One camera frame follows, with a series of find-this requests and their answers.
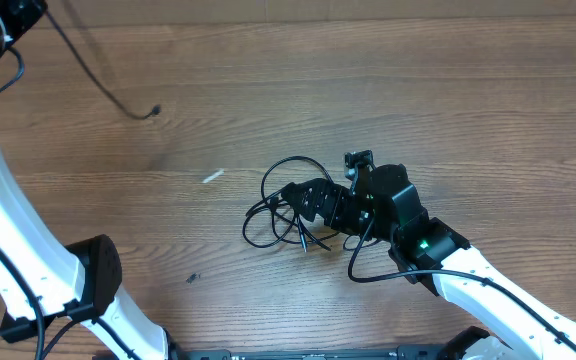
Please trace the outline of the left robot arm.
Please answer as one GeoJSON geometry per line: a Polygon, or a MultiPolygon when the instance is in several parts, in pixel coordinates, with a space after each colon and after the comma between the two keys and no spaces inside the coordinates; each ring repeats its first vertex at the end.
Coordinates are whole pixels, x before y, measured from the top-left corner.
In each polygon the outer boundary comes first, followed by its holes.
{"type": "MultiPolygon", "coordinates": [[[[44,1],[0,1],[0,58],[46,15],[44,1]]],[[[62,245],[9,170],[0,147],[0,296],[6,306],[0,336],[36,341],[43,359],[56,345],[45,339],[53,320],[69,318],[108,349],[111,359],[180,359],[168,331],[153,323],[122,285],[118,252],[106,235],[62,245]]]]}

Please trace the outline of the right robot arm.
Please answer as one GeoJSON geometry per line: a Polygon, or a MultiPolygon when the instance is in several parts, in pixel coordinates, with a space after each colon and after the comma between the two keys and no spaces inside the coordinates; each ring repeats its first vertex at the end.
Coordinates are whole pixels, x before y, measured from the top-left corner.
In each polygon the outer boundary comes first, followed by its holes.
{"type": "Polygon", "coordinates": [[[519,359],[576,359],[576,322],[517,286],[470,242],[422,206],[403,165],[364,166],[345,188],[318,178],[281,196],[307,220],[389,244],[396,277],[423,284],[491,330],[519,359]]]}

